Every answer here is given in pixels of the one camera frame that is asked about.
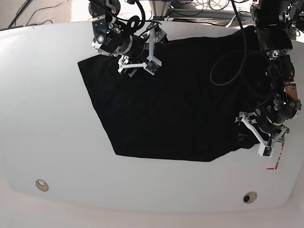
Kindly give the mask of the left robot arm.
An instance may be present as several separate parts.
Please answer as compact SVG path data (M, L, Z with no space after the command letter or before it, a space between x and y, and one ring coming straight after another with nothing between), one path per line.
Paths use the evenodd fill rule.
M259 55L267 59L271 89L254 112L240 112L236 122L242 123L255 140L242 143L241 148L248 149L258 144L263 156L269 156L274 144L283 139L288 131L283 123L293 119L302 107L294 81L295 69L287 53L293 46L285 13L290 7L295 16L298 16L303 5L303 1L290 3L287 0L260 0L251 6L261 50Z

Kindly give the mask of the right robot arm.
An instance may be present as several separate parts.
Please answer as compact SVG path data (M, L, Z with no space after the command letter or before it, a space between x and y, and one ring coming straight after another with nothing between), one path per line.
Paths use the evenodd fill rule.
M137 5L141 16L119 18L121 5L117 0L89 2L89 12L93 17L92 47L103 56L118 57L120 74L133 76L137 69L143 68L154 75L162 66L162 62L154 55L155 44L166 42L167 34L160 28L159 22L150 20L147 28L136 35L148 20L138 0L129 0L128 4Z

